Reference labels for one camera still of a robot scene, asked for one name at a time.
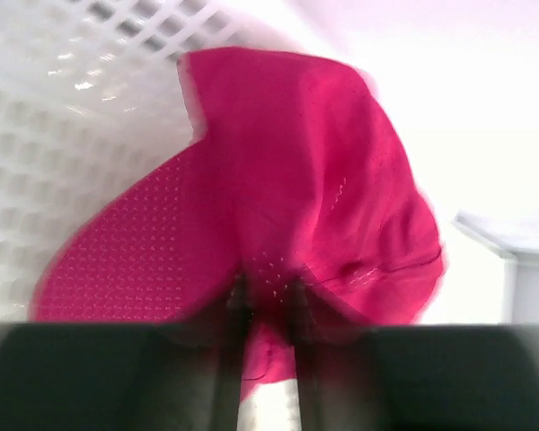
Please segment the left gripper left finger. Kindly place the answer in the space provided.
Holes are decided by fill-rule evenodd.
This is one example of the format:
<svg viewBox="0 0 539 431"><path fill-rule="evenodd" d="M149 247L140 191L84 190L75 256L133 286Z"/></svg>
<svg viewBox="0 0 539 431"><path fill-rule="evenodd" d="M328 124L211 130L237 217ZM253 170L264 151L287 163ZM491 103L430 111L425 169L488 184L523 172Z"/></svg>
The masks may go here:
<svg viewBox="0 0 539 431"><path fill-rule="evenodd" d="M234 430L245 282L176 322L0 322L0 430Z"/></svg>

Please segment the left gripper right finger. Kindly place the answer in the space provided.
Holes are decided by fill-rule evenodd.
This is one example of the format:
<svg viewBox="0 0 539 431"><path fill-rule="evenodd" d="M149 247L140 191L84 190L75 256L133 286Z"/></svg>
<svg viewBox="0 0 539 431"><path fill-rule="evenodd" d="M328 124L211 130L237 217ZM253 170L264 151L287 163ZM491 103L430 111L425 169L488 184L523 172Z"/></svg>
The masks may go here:
<svg viewBox="0 0 539 431"><path fill-rule="evenodd" d="M363 326L291 306L304 430L539 430L539 325Z"/></svg>

